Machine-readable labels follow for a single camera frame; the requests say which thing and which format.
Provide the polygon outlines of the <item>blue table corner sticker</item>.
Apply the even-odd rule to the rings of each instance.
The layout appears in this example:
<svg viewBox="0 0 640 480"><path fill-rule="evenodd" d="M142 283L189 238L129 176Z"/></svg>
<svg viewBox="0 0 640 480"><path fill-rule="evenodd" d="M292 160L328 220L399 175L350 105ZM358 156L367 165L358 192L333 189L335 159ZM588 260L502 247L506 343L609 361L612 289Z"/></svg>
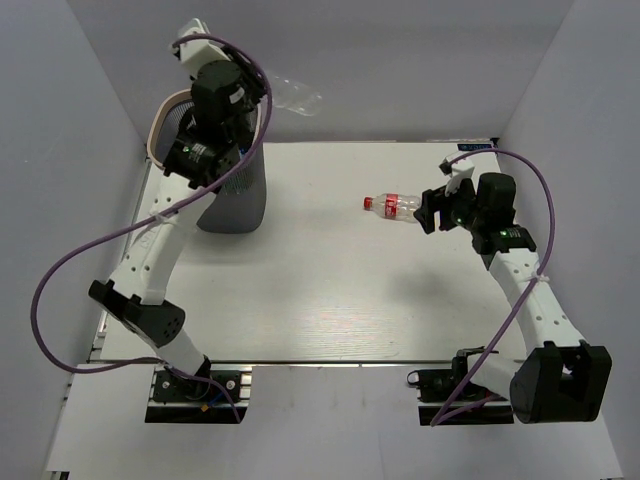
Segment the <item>blue table corner sticker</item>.
<svg viewBox="0 0 640 480"><path fill-rule="evenodd" d="M457 148L460 152L470 152L492 149L494 145L492 143L458 143Z"/></svg>

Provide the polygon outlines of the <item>white cap clear bottle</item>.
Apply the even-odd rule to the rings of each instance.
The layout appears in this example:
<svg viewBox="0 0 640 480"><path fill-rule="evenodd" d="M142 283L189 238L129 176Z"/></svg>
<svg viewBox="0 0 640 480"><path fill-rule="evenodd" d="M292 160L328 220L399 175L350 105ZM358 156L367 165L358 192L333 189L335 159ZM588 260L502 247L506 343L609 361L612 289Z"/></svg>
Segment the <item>white cap clear bottle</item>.
<svg viewBox="0 0 640 480"><path fill-rule="evenodd" d="M323 98L308 85L279 75L270 75L269 82L276 108L306 117L320 112Z"/></svg>

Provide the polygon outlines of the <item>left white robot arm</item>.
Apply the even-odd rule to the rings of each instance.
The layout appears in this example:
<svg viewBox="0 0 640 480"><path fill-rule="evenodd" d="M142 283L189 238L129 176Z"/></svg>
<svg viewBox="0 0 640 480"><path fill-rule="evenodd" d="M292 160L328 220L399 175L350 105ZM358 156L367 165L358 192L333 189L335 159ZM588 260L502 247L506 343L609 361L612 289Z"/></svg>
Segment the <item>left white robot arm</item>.
<svg viewBox="0 0 640 480"><path fill-rule="evenodd" d="M177 387L199 399L211 387L210 361L192 342L184 310L166 298L174 267L217 196L262 184L255 156L266 121L261 102L270 88L259 67L231 47L180 53L191 86L167 97L147 138L147 156L160 169L149 222L90 297L147 343L177 372Z"/></svg>

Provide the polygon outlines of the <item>red cap clear bottle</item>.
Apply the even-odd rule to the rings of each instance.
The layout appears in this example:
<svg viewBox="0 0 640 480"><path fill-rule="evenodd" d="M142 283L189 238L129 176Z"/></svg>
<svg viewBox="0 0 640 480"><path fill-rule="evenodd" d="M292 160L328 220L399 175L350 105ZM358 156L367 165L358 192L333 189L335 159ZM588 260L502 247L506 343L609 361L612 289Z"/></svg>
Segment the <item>red cap clear bottle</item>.
<svg viewBox="0 0 640 480"><path fill-rule="evenodd" d="M363 199L363 208L372 211L379 217L387 220L416 223L414 213L422 205L419 196L403 195L397 193L384 193L376 197L366 196Z"/></svg>

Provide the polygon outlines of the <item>grey ribbed waste bin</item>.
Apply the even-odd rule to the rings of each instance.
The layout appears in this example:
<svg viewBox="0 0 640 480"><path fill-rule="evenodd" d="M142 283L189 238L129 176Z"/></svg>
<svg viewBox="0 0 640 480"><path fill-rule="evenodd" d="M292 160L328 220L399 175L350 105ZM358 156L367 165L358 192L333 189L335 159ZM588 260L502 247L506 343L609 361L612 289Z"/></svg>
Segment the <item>grey ribbed waste bin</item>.
<svg viewBox="0 0 640 480"><path fill-rule="evenodd" d="M167 97L158 108L147 139L147 157L157 168L169 153L181 120L188 118L193 106L188 90ZM197 222L200 230L213 234L245 234L262 223L266 208L267 186L264 151L258 147L244 169L221 188Z"/></svg>

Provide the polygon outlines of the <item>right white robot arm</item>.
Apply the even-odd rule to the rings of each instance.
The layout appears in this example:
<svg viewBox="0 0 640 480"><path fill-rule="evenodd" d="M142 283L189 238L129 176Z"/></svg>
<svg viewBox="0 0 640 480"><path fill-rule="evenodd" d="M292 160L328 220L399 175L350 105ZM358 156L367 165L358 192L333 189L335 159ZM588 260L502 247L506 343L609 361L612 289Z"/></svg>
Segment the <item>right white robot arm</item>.
<svg viewBox="0 0 640 480"><path fill-rule="evenodd" d="M543 276L542 259L528 230L515 222L516 184L512 177L487 173L477 182L461 180L426 190L414 217L426 233L461 227L502 289L511 311L488 345L463 349L452 362L452 391L431 423L460 413L453 403L486 390L510 403L524 423L593 422L599 415L612 368L603 346L589 344L573 326ZM526 358L501 356L499 338L517 323Z"/></svg>

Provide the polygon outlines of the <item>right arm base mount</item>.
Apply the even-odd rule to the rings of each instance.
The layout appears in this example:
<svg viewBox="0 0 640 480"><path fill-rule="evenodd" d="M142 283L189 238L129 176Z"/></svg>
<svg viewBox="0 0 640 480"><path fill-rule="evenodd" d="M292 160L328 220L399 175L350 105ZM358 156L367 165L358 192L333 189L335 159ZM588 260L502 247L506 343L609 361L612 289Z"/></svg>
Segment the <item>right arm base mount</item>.
<svg viewBox="0 0 640 480"><path fill-rule="evenodd" d="M481 354L484 347L459 350L448 369L420 369L407 374L407 385L418 391L418 415L421 426L429 426L441 405L455 390L468 371L468 357ZM469 382L447 412L467 404L489 399L487 388ZM514 423L513 411L502 397L476 408L466 410L441 422L443 426L507 425Z"/></svg>

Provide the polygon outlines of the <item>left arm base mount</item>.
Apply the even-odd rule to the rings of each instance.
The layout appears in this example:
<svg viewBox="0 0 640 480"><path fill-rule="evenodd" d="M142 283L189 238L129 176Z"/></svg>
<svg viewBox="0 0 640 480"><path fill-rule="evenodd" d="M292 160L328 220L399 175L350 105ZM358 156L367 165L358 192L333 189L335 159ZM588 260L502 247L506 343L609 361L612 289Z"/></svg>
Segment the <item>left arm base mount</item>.
<svg viewBox="0 0 640 480"><path fill-rule="evenodd" d="M250 399L252 366L214 364L217 385L180 379L165 368L152 376L145 413L148 424L227 425L244 419Z"/></svg>

